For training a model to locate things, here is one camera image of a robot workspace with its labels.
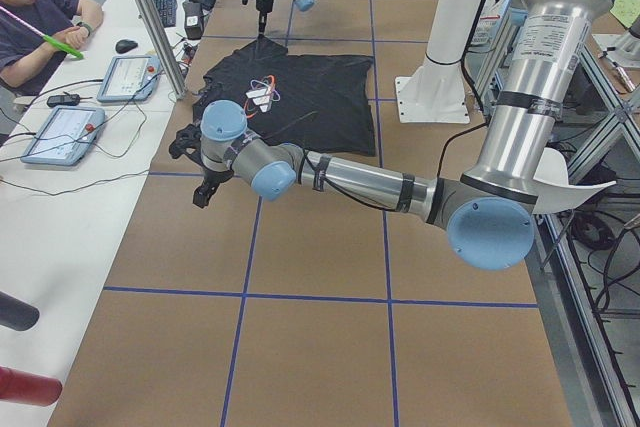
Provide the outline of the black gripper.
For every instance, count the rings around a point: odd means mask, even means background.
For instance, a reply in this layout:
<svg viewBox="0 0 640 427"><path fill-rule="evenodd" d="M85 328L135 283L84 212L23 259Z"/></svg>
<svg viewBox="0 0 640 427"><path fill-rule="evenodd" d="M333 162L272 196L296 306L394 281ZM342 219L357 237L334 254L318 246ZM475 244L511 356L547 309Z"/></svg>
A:
<svg viewBox="0 0 640 427"><path fill-rule="evenodd" d="M256 0L256 9L259 11L258 38L263 38L266 30L266 15L271 12L271 0Z"/></svg>
<svg viewBox="0 0 640 427"><path fill-rule="evenodd" d="M193 193L193 204L197 207L207 207L218 187L228 182L234 176L232 170L215 171L203 169L203 182Z"/></svg>

